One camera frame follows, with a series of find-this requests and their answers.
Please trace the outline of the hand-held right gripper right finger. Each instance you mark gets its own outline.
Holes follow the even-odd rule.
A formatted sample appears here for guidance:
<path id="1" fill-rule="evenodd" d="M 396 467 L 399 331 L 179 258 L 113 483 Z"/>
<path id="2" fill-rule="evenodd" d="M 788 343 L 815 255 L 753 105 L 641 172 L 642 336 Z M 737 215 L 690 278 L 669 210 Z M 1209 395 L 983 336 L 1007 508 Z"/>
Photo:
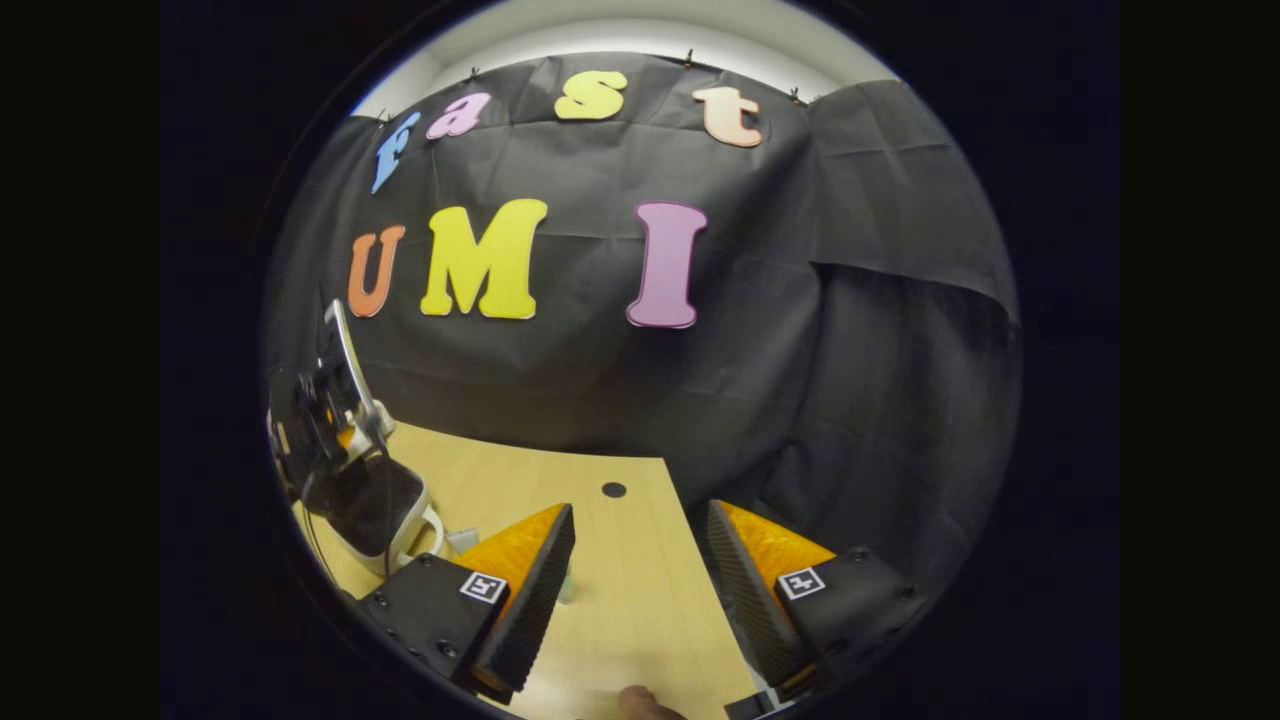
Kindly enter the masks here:
<path id="1" fill-rule="evenodd" d="M 708 503 L 707 541 L 748 661 L 781 701 L 852 680 L 929 603 L 868 547 L 836 553 L 723 500 Z"/>

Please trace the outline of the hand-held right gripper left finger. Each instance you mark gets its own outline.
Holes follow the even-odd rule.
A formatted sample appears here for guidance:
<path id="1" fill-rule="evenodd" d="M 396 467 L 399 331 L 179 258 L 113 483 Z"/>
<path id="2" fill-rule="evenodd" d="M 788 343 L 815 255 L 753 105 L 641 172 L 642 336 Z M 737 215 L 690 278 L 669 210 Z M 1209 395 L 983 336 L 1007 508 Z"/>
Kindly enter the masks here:
<path id="1" fill-rule="evenodd" d="M 508 705 L 538 659 L 575 543 L 572 505 L 554 503 L 457 559 L 411 557 L 358 610 L 422 675 Z"/>

